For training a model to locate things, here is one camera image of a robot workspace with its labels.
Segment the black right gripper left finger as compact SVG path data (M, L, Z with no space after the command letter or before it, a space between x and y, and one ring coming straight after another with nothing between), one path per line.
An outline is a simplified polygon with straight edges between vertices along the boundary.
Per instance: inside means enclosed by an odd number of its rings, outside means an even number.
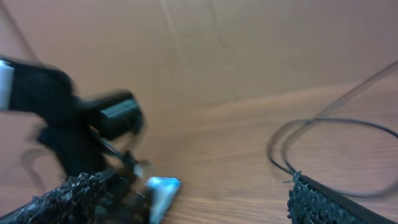
M112 223L123 197L124 178L116 172L81 173L61 186L1 217L1 224Z

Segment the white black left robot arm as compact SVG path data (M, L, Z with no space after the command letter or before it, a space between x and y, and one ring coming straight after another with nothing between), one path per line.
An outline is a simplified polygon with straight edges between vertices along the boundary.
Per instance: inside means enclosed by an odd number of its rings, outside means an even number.
M142 164L111 141L144 127L129 90L84 100L63 71L1 59L1 109L36 114L45 121L37 140L49 148L67 178L62 184L1 217L2 223L150 223L155 191L133 185Z

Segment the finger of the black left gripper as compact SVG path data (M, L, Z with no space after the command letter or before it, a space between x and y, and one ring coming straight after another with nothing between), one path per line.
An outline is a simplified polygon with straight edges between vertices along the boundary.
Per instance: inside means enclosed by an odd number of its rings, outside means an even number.
M154 189L146 186L149 176L145 174L144 166L148 161L138 161L131 151L122 153L122 167L118 174L123 183L123 197L118 214L118 223L150 224L152 199Z

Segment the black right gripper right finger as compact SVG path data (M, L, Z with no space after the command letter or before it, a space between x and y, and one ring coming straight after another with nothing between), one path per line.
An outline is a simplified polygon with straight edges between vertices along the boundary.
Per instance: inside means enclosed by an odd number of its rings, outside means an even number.
M287 201L292 224L397 224L300 172L292 182Z

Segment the Samsung Galaxy smartphone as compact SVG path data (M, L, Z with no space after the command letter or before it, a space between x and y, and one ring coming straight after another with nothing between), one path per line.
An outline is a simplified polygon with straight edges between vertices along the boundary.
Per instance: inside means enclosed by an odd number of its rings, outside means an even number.
M182 181L176 177L150 177L146 186L154 190L150 206L150 224L160 224L177 195Z

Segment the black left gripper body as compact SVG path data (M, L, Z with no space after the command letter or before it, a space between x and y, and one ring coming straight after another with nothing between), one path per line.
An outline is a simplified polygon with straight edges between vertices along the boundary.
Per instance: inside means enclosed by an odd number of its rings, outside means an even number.
M88 100L72 96L72 119L49 124L41 129L37 138L39 143L53 150L68 176L101 172L108 166L105 154L120 156L111 146L112 140L102 137L90 125L90 116L99 97Z

